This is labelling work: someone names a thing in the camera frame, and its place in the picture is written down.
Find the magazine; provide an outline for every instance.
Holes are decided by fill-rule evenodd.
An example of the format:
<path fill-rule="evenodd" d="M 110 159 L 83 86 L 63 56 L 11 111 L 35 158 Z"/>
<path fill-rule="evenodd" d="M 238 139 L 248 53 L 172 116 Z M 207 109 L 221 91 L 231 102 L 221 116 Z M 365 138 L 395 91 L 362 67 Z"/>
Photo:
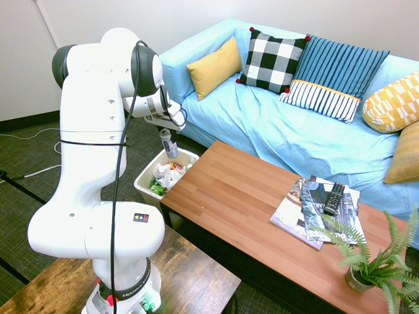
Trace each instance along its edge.
<path fill-rule="evenodd" d="M 320 216 L 320 214 L 323 213 L 324 204 L 330 191 L 332 190 L 332 187 L 333 183 L 321 179 L 316 179 L 315 181 L 305 181 L 302 186 L 302 212 L 306 222 L 307 239 L 312 241 L 331 241 L 329 237 L 315 231 L 312 228 L 312 226 L 318 226 L 339 234 L 339 236 L 349 244 L 356 244 L 356 242 L 349 235 L 332 229 L 332 227 L 330 227 L 330 225 Z M 361 223 L 358 218 L 359 195 L 359 191 L 349 189 L 345 186 L 342 201 L 338 206 L 337 214 L 335 214 L 333 218 L 341 223 L 349 224 L 363 234 Z"/>
<path fill-rule="evenodd" d="M 302 213 L 301 203 L 301 187 L 305 179 L 299 178 L 288 192 L 286 197 L 280 203 L 275 213 L 270 217 L 270 222 L 284 229 L 286 232 L 297 237 L 301 241 L 311 245 L 313 248 L 320 250 L 323 245 L 322 241 L 307 240 L 306 227 L 304 224 L 304 215 Z"/>

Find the plant pot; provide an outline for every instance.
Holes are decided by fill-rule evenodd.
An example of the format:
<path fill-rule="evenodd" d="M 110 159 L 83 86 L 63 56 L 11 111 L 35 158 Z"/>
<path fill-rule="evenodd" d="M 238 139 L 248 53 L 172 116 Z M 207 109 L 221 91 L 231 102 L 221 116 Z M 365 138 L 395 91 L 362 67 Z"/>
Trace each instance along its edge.
<path fill-rule="evenodd" d="M 349 267 L 345 275 L 345 281 L 352 290 L 356 292 L 364 292 L 374 287 L 373 283 L 366 281 L 359 275 L 358 271 L 354 271 L 352 267 Z"/>

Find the fern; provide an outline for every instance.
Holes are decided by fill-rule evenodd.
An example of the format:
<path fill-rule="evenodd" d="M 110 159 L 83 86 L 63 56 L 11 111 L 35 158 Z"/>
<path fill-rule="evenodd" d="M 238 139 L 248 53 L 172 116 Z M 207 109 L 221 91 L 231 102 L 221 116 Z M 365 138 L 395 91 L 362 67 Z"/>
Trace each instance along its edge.
<path fill-rule="evenodd" d="M 412 310 L 413 314 L 419 314 L 419 305 L 416 302 L 411 302 L 409 304 L 409 309 Z"/>
<path fill-rule="evenodd" d="M 365 256 L 362 254 L 355 254 L 352 256 L 348 256 L 347 258 L 341 260 L 338 265 L 353 265 L 353 264 L 362 264 L 367 263 L 368 261 L 365 259 Z"/>
<path fill-rule="evenodd" d="M 399 289 L 392 281 L 381 281 L 380 288 L 384 291 L 384 295 L 388 301 L 388 313 L 399 314 Z"/>
<path fill-rule="evenodd" d="M 345 234 L 348 234 L 351 236 L 355 242 L 357 243 L 357 246 L 359 247 L 360 253 L 369 260 L 370 258 L 370 250 L 369 246 L 367 244 L 367 240 L 365 239 L 364 235 L 361 234 L 358 230 L 356 230 L 354 227 L 349 226 L 348 224 L 343 224 L 329 215 L 322 214 L 322 219 L 324 219 L 326 222 L 328 222 L 334 229 L 338 230 L 339 232 L 343 232 Z"/>
<path fill-rule="evenodd" d="M 384 291 L 384 295 L 388 301 L 388 313 L 399 314 L 399 299 L 409 302 L 409 308 L 414 314 L 419 314 L 419 304 L 414 302 L 419 298 L 419 279 L 412 276 L 411 269 L 405 264 L 401 253 L 413 242 L 414 235 L 418 229 L 418 210 L 415 204 L 413 212 L 410 215 L 407 227 L 400 232 L 394 218 L 384 212 L 390 232 L 390 245 L 377 254 L 371 262 L 369 246 L 363 236 L 355 228 L 347 224 L 340 223 L 328 215 L 322 215 L 332 228 L 343 232 L 352 237 L 359 252 L 351 245 L 341 239 L 336 233 L 313 226 L 313 229 L 329 237 L 344 257 L 338 265 L 350 265 L 350 267 L 359 272 L 359 275 L 366 281 L 369 281 L 376 287 Z M 394 280 L 403 282 L 403 288 L 397 288 Z"/>

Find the can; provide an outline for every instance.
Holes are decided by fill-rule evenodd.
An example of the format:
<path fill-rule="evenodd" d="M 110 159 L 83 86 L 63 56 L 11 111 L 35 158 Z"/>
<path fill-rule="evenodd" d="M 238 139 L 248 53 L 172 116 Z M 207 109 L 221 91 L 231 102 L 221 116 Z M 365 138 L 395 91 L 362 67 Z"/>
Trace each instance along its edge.
<path fill-rule="evenodd" d="M 160 139 L 162 140 L 164 150 L 169 158 L 176 158 L 179 155 L 176 142 L 172 141 L 172 135 L 169 129 L 160 131 Z"/>

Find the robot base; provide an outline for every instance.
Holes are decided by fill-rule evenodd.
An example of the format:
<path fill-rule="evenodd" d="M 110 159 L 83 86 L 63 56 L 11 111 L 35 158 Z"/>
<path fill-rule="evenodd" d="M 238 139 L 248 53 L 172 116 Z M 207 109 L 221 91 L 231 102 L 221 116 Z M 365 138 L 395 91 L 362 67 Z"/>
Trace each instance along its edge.
<path fill-rule="evenodd" d="M 147 314 L 157 311 L 162 305 L 160 298 L 161 277 L 157 268 L 151 264 L 150 278 L 144 287 L 131 298 L 117 303 L 118 314 Z M 99 285 L 89 296 L 81 314 L 113 314 L 113 306 L 99 295 Z"/>

